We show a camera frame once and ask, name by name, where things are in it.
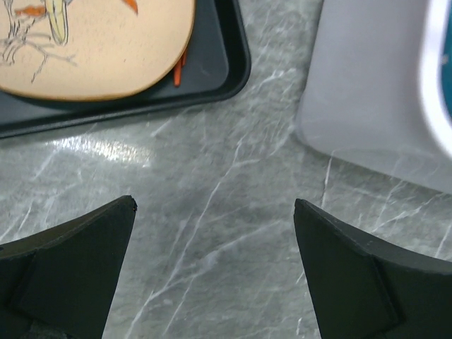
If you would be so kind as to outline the blue polka dot plate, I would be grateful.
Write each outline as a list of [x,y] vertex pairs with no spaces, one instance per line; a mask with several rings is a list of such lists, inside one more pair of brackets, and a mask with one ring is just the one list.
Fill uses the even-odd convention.
[[444,21],[440,44],[439,93],[446,115],[451,118],[451,9]]

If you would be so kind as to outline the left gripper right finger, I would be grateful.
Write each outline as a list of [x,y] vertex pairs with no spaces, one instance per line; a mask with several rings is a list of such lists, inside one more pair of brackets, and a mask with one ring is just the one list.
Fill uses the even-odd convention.
[[451,262],[295,202],[295,233],[322,338],[450,338]]

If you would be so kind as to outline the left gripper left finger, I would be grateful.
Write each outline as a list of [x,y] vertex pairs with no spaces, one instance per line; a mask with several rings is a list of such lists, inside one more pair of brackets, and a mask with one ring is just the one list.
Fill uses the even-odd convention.
[[101,338],[137,204],[121,196],[63,224],[1,245],[1,337],[33,322],[72,338]]

